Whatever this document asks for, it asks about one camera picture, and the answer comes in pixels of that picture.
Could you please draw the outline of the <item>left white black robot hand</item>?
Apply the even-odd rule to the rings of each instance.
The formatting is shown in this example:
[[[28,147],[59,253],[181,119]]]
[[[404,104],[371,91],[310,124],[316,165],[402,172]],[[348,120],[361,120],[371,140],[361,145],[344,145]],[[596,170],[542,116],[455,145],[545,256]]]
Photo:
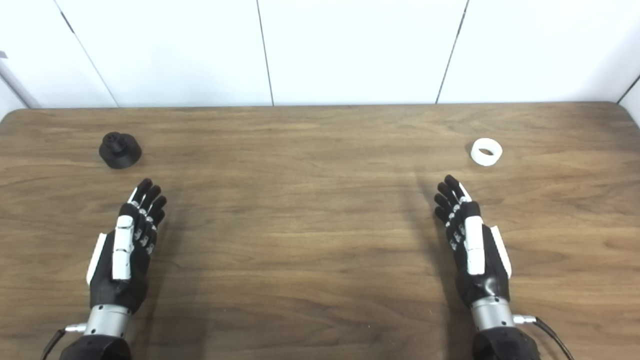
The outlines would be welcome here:
[[[115,305],[131,313],[140,309],[166,204],[161,187],[144,178],[119,208],[114,228],[98,235],[86,274],[90,307]]]

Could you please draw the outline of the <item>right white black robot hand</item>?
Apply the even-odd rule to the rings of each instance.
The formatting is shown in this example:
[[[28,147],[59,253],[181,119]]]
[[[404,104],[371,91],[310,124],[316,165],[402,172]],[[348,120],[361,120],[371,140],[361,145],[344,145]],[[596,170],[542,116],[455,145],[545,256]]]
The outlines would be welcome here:
[[[480,204],[448,174],[438,183],[434,214],[454,257],[455,288],[466,306],[485,297],[510,300],[512,264],[497,226],[483,221]]]

